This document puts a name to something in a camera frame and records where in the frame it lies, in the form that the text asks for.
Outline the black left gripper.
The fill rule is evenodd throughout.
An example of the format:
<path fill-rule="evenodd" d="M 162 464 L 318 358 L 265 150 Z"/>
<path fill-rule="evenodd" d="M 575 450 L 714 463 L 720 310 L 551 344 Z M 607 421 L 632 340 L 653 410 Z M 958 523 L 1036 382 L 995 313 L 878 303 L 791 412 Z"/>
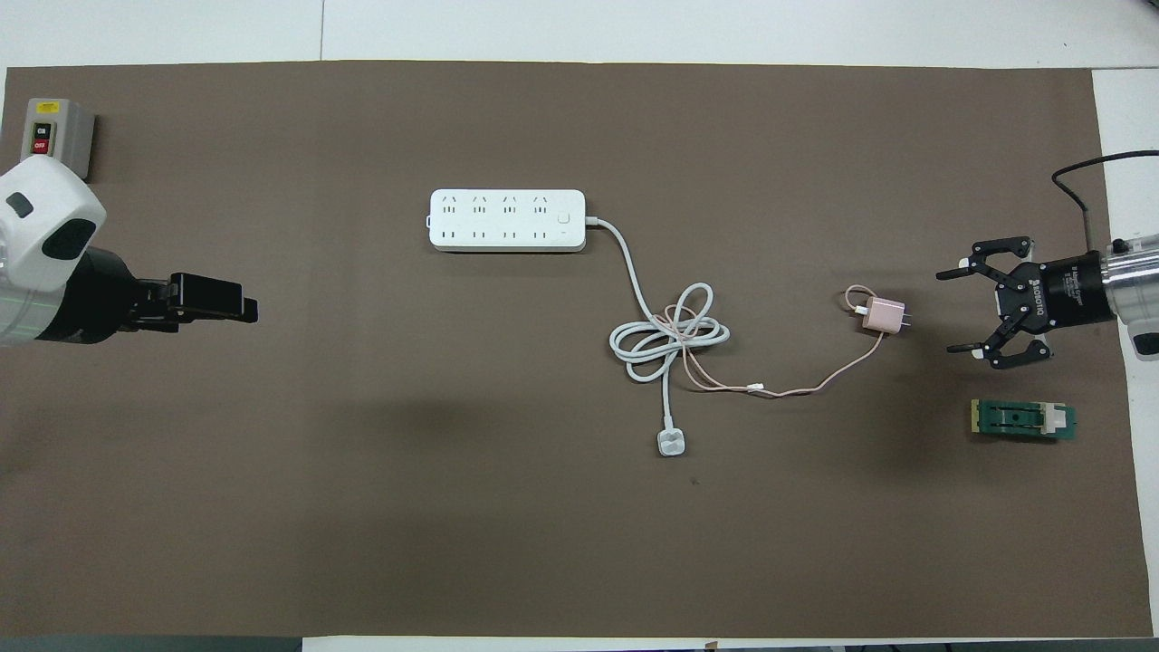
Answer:
<path fill-rule="evenodd" d="M 170 308 L 216 318 L 258 322 L 258 301 L 246 301 L 243 286 L 194 273 L 170 277 Z M 178 323 L 140 321 L 137 308 L 150 303 L 150 294 L 163 283 L 137 278 L 121 256 L 99 247 L 88 248 L 63 286 L 61 306 L 37 340 L 95 345 L 117 331 L 177 334 Z"/>

